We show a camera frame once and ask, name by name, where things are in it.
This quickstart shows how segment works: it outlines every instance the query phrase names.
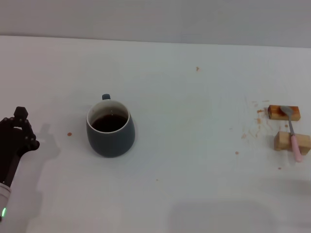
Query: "mug rim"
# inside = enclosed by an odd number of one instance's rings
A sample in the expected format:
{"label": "mug rim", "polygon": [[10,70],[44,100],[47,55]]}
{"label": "mug rim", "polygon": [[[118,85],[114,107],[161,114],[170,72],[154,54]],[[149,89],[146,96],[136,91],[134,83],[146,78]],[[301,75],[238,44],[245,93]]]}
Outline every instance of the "mug rim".
{"label": "mug rim", "polygon": [[[101,103],[102,101],[113,101],[113,102],[117,102],[117,103],[121,104],[121,105],[127,110],[127,115],[128,115],[127,121],[126,121],[126,123],[125,123],[121,128],[119,128],[118,130],[115,130],[115,131],[112,131],[112,132],[102,132],[102,131],[99,131],[99,130],[94,129],[94,128],[92,127],[92,125],[90,124],[90,122],[89,122],[89,120],[88,120],[88,115],[89,115],[90,111],[95,107],[96,104],[99,104],[99,103]],[[87,122],[87,124],[89,125],[89,127],[91,127],[91,129],[94,130],[94,131],[96,131],[96,132],[105,133],[105,134],[116,133],[116,132],[120,131],[121,129],[123,129],[123,128],[127,125],[127,123],[130,121],[130,117],[131,117],[130,111],[127,109],[127,107],[126,107],[123,103],[121,103],[121,102],[119,102],[119,101],[112,100],[112,99],[106,99],[106,100],[102,100],[102,101],[100,101],[100,102],[94,104],[94,105],[89,109],[89,111],[87,112],[87,115],[86,115],[86,122]]]}

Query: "green led light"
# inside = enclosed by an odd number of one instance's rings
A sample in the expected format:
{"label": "green led light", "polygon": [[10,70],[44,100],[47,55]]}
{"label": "green led light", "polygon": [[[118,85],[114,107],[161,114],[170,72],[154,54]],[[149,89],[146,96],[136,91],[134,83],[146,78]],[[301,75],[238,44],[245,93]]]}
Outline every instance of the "green led light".
{"label": "green led light", "polygon": [[4,208],[4,209],[2,210],[2,217],[5,216],[5,213],[6,213],[6,208]]}

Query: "coffee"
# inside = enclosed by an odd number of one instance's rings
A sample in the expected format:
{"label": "coffee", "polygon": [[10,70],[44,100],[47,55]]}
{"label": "coffee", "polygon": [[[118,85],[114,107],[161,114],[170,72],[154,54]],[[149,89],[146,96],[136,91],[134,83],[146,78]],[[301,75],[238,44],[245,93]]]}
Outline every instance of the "coffee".
{"label": "coffee", "polygon": [[121,129],[127,122],[127,119],[113,114],[113,115],[106,115],[98,118],[92,124],[92,127],[100,132],[113,132],[118,129]]}

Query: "white wall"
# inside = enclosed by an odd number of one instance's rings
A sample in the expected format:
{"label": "white wall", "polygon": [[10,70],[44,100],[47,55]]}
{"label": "white wall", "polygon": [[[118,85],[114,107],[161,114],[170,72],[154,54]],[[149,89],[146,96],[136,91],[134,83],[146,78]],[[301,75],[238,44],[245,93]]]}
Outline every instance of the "white wall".
{"label": "white wall", "polygon": [[1,0],[0,34],[311,47],[311,0]]}

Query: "pink spoon handle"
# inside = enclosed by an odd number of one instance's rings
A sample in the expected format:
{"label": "pink spoon handle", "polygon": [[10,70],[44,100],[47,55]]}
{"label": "pink spoon handle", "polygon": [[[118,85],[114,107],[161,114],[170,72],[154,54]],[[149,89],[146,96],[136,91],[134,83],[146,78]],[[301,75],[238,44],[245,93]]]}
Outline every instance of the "pink spoon handle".
{"label": "pink spoon handle", "polygon": [[292,149],[294,152],[295,160],[296,160],[296,162],[301,163],[302,162],[302,155],[300,153],[299,146],[298,146],[297,139],[296,139],[295,135],[291,136],[291,142],[292,142]]}

